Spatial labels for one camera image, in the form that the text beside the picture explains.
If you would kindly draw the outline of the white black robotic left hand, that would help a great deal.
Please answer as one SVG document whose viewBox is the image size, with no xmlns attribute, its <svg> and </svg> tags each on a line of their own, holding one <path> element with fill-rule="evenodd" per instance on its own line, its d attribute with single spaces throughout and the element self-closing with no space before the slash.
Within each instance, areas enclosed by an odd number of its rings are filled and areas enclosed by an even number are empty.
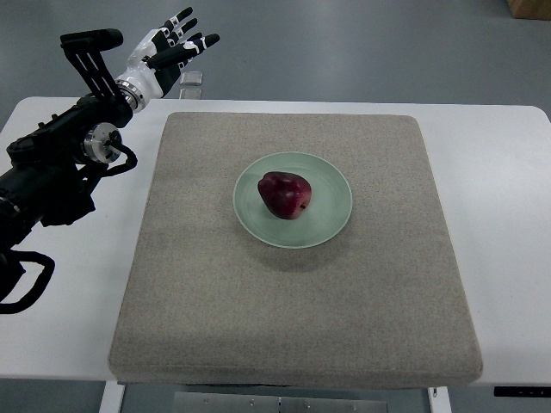
<svg viewBox="0 0 551 413">
<path fill-rule="evenodd" d="M 186 65 L 220 41 L 218 34 L 194 33 L 197 19 L 188 7 L 151 30 L 133 49 L 115 82 L 143 103 L 164 97 Z"/>
</svg>

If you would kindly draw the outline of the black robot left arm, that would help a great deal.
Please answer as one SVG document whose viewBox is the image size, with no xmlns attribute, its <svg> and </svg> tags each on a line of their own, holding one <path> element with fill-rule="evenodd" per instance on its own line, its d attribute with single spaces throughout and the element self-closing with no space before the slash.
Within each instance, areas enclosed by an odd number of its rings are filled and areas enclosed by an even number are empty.
<svg viewBox="0 0 551 413">
<path fill-rule="evenodd" d="M 133 116 L 127 98 L 108 71 L 101 53 L 120 46 L 114 28 L 64 34 L 66 58 L 90 93 L 37 130 L 12 142 L 11 168 L 1 176 L 1 297 L 12 293 L 26 262 L 41 265 L 34 285 L 18 301 L 2 301 L 3 315 L 27 310 L 45 292 L 55 269 L 49 256 L 15 246 L 37 223 L 70 225 L 94 211 L 91 194 L 102 178 L 133 169 L 135 154 L 122 143 L 120 129 Z"/>
</svg>

